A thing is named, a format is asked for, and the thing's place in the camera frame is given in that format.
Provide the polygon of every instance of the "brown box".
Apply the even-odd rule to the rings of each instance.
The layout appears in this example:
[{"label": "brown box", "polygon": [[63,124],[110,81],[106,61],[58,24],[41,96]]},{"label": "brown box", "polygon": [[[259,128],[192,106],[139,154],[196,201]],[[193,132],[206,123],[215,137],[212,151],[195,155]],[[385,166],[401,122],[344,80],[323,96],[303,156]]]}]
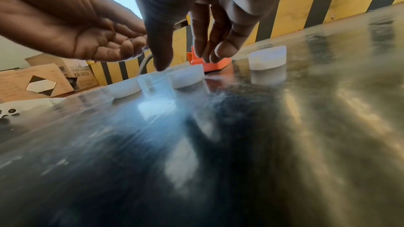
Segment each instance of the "brown box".
[{"label": "brown box", "polygon": [[48,54],[40,54],[25,59],[30,66],[55,63],[66,77],[77,77],[76,90],[82,90],[98,85],[97,79],[91,72],[86,61],[60,58]]},{"label": "brown box", "polygon": [[0,72],[0,103],[53,98],[72,91],[56,64]]}]

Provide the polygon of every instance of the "hand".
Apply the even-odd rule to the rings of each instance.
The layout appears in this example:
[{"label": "hand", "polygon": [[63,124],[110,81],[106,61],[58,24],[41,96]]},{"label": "hand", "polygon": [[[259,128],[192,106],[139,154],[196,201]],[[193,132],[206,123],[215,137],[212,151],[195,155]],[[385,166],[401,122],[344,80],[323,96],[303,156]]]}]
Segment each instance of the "hand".
[{"label": "hand", "polygon": [[[205,62],[232,57],[244,44],[257,22],[279,0],[137,0],[145,21],[148,44],[157,70],[173,58],[174,23],[190,11],[194,49]],[[207,37],[210,12],[214,22]]]},{"label": "hand", "polygon": [[41,52],[121,61],[146,47],[143,21],[112,0],[0,0],[0,34]]}]

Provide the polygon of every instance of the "white wall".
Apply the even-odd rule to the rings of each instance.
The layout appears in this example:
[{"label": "white wall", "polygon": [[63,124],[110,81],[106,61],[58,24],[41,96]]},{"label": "white wall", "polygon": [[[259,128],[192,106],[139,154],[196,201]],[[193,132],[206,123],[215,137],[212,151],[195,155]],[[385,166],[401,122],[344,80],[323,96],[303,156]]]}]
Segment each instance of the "white wall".
[{"label": "white wall", "polygon": [[25,58],[41,52],[18,45],[0,36],[0,70],[29,67]]}]

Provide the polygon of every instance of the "table surface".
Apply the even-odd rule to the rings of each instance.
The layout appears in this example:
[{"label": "table surface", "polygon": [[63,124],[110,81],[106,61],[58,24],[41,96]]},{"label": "table surface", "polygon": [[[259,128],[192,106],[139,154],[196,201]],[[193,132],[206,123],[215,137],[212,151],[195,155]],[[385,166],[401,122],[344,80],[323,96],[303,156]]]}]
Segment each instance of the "table surface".
[{"label": "table surface", "polygon": [[[403,12],[255,43],[180,90],[153,73],[3,123],[0,225],[404,226]],[[278,45],[286,66],[249,70]]]}]

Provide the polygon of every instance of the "red object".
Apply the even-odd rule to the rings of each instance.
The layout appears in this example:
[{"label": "red object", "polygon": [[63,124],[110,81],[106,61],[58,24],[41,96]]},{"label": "red object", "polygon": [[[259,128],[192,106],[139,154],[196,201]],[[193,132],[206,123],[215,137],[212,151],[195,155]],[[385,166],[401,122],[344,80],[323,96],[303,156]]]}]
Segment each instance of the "red object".
[{"label": "red object", "polygon": [[198,58],[195,55],[193,46],[192,46],[192,52],[186,53],[186,58],[188,59],[188,61],[191,65],[202,64],[204,72],[221,70],[231,62],[231,58],[224,58],[223,60],[219,61],[218,63],[205,63],[205,62],[203,62],[202,58]]}]

